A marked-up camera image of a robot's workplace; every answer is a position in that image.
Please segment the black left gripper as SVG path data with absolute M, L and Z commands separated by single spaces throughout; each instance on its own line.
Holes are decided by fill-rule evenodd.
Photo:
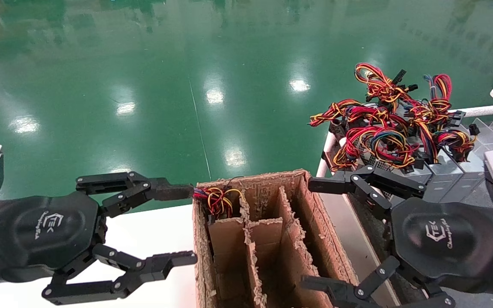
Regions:
M 0 200 L 0 283 L 52 277 L 42 292 L 54 305 L 124 299 L 174 267 L 197 263 L 192 250 L 139 259 L 104 244 L 105 218 L 82 192 Z M 114 281 L 68 284 L 94 262 L 123 271 Z

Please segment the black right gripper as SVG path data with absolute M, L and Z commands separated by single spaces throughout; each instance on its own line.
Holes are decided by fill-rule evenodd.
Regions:
M 371 210 L 390 210 L 392 204 L 376 189 L 408 199 L 422 198 L 426 186 L 374 166 L 308 180 L 311 192 L 359 193 Z M 454 308 L 456 301 L 440 286 L 493 294 L 493 209 L 457 202 L 404 201 L 391 209 L 390 226 L 392 256 L 358 286 L 302 275 L 301 288 L 325 293 L 335 308 L 378 308 L 372 294 L 394 274 L 420 286 L 428 296 L 403 308 Z

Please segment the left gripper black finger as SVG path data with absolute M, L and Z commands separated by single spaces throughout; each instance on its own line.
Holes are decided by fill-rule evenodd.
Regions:
M 137 172 L 96 174 L 76 179 L 76 191 L 86 195 L 115 193 L 102 201 L 102 214 L 116 217 L 150 200 L 190 199 L 192 184 L 171 184 L 166 178 L 147 178 Z

